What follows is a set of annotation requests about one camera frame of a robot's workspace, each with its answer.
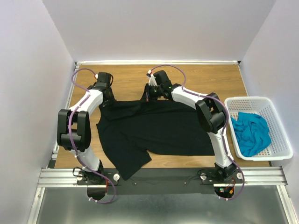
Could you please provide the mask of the black t shirt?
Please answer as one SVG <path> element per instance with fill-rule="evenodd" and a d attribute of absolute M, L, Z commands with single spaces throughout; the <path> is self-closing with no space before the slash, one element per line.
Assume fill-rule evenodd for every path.
<path fill-rule="evenodd" d="M 97 129 L 103 151 L 124 180 L 151 161 L 149 152 L 213 156 L 196 110 L 169 100 L 114 101 L 99 106 Z"/>

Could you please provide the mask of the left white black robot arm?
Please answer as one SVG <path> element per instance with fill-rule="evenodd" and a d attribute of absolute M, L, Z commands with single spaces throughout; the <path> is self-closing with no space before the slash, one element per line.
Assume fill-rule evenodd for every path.
<path fill-rule="evenodd" d="M 92 147 L 92 132 L 90 115 L 101 104 L 114 100 L 112 93 L 113 75 L 106 72 L 94 74 L 96 82 L 85 88 L 78 85 L 71 77 L 73 84 L 85 91 L 84 96 L 69 109 L 58 112 L 57 143 L 65 150 L 71 151 L 82 167 L 82 173 L 93 184 L 103 180 L 109 182 L 104 176 L 103 165 L 95 155 Z"/>

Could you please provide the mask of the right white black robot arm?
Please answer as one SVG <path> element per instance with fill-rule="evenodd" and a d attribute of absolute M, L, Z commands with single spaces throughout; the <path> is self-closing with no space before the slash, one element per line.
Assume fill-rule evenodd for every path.
<path fill-rule="evenodd" d="M 191 91 L 179 84 L 167 86 L 145 85 L 146 100 L 164 97 L 165 99 L 183 103 L 196 110 L 201 128 L 207 132 L 215 155 L 214 177 L 221 183 L 231 179 L 237 167 L 231 155 L 227 140 L 229 114 L 217 94 L 203 94 Z"/>

